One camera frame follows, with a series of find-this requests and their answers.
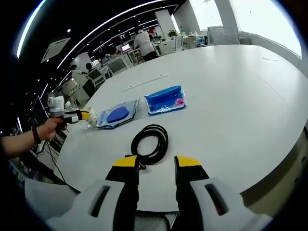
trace coiled black cable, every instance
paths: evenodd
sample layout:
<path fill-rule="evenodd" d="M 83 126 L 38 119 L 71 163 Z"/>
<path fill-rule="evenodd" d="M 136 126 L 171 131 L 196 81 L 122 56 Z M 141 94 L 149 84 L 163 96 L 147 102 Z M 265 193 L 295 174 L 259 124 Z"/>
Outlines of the coiled black cable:
<path fill-rule="evenodd" d="M 158 144 L 153 152 L 148 155 L 140 155 L 138 153 L 139 142 L 146 137 L 156 136 L 158 138 Z M 140 163 L 140 168 L 142 170 L 146 169 L 145 165 L 153 165 L 164 158 L 168 149 L 168 133 L 160 125 L 150 124 L 142 129 L 133 139 L 131 143 L 131 153 L 132 155 L 137 155 Z"/>

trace ceiling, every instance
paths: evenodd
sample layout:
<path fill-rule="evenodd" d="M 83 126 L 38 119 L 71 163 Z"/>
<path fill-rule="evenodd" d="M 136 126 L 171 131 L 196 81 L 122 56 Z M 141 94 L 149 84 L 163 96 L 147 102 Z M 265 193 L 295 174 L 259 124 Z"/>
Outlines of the ceiling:
<path fill-rule="evenodd" d="M 17 40 L 16 38 L 20 35 L 21 28 L 25 25 L 27 18 L 41 1 L 28 0 L 17 3 L 13 0 L 11 2 L 12 10 L 16 12 L 16 9 L 13 8 L 15 4 L 19 4 L 19 8 L 18 12 L 16 12 L 17 16 L 12 21 L 14 27 L 12 28 L 11 35 L 13 37 L 9 41 L 11 45 L 9 47 L 11 50 L 9 67 L 12 69 L 12 72 L 11 76 L 4 82 L 4 91 L 6 95 L 9 95 L 7 99 L 10 105 L 18 106 L 18 110 L 15 109 L 17 111 L 20 111 L 20 108 L 30 108 L 34 97 L 42 94 L 47 83 L 49 85 L 46 93 L 50 92 L 60 83 L 68 72 L 69 63 L 79 53 L 86 51 L 91 57 L 93 50 L 111 37 L 132 27 L 135 27 L 134 30 L 138 30 L 143 27 L 138 26 L 139 24 L 156 19 L 155 11 L 163 10 L 162 7 L 166 7 L 165 9 L 168 9 L 171 14 L 185 2 L 185 0 L 155 2 L 115 18 L 97 29 L 80 43 L 57 69 L 72 48 L 92 30 L 119 13 L 150 1 L 130 0 L 120 3 L 102 0 L 46 0 L 31 24 L 20 57 L 17 59 L 16 55 L 12 54 L 12 50 L 16 50 L 16 43 L 13 41 Z M 157 21 L 145 24 L 144 26 L 147 27 L 153 24 L 157 24 Z M 70 38 L 70 40 L 61 52 L 52 57 L 49 62 L 41 63 L 49 44 L 64 38 Z"/>

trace cable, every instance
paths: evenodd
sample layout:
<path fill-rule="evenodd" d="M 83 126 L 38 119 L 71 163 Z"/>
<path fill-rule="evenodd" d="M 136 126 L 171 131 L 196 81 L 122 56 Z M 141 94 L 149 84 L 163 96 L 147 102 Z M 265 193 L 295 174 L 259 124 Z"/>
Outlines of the cable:
<path fill-rule="evenodd" d="M 158 138 L 158 144 L 153 152 L 148 155 L 140 155 L 138 153 L 138 145 L 143 138 L 149 136 L 156 136 Z M 160 125 L 150 124 L 142 129 L 133 139 L 131 143 L 132 155 L 137 155 L 139 158 L 140 167 L 142 170 L 146 169 L 145 165 L 153 165 L 164 158 L 168 149 L 168 133 Z"/>
<path fill-rule="evenodd" d="M 60 175 L 61 175 L 61 177 L 62 177 L 62 179 L 63 179 L 63 182 L 64 182 L 64 184 L 66 184 L 67 186 L 69 186 L 69 187 L 71 187 L 71 188 L 74 188 L 74 187 L 72 187 L 71 185 L 69 185 L 68 183 L 66 183 L 66 181 L 65 181 L 65 179 L 64 179 L 64 177 L 63 177 L 63 175 L 62 175 L 62 172 L 60 171 L 60 169 L 58 168 L 58 166 L 57 166 L 57 164 L 55 163 L 55 161 L 54 161 L 54 157 L 52 156 L 52 154 L 51 154 L 51 149 L 50 149 L 50 146 L 49 146 L 49 143 L 47 143 L 47 145 L 48 145 L 48 148 L 49 148 L 49 155 L 51 156 L 51 160 L 52 160 L 52 162 L 53 162 L 53 164 L 55 165 L 55 167 L 58 169 L 58 171 L 59 171 L 59 173 L 60 173 Z"/>

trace window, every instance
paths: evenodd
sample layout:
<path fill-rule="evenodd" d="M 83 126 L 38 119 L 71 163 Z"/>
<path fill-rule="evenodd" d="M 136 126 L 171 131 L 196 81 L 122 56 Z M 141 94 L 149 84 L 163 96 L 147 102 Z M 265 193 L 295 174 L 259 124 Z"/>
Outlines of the window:
<path fill-rule="evenodd" d="M 301 47 L 284 9 L 271 0 L 231 0 L 240 31 L 256 34 L 301 57 Z"/>
<path fill-rule="evenodd" d="M 177 21 L 175 20 L 175 17 L 174 17 L 173 14 L 171 15 L 171 20 L 172 20 L 172 22 L 173 22 L 173 25 L 174 25 L 175 30 L 176 30 L 178 33 L 181 33 L 181 32 L 180 32 L 180 29 L 179 29 L 179 26 L 178 26 L 178 24 L 177 24 Z"/>
<path fill-rule="evenodd" d="M 209 26 L 222 26 L 215 0 L 190 0 L 200 30 Z"/>

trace white table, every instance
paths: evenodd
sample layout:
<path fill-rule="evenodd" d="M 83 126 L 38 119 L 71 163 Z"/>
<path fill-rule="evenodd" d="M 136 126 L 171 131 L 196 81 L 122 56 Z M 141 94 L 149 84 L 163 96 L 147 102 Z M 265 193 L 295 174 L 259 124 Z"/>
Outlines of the white table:
<path fill-rule="evenodd" d="M 160 74 L 168 76 L 125 90 Z M 176 211 L 174 156 L 198 159 L 210 177 L 241 193 L 280 164 L 308 118 L 306 77 L 282 57 L 252 45 L 196 48 L 145 62 L 108 79 L 88 106 L 100 112 L 174 85 L 183 86 L 184 110 L 147 116 L 142 99 L 142 116 L 114 130 L 73 125 L 57 161 L 65 180 L 83 191 L 104 179 L 117 159 L 130 154 L 135 135 L 159 124 L 168 131 L 169 147 L 161 162 L 140 171 L 138 209 Z M 156 138 L 146 138 L 140 153 L 155 146 Z"/>

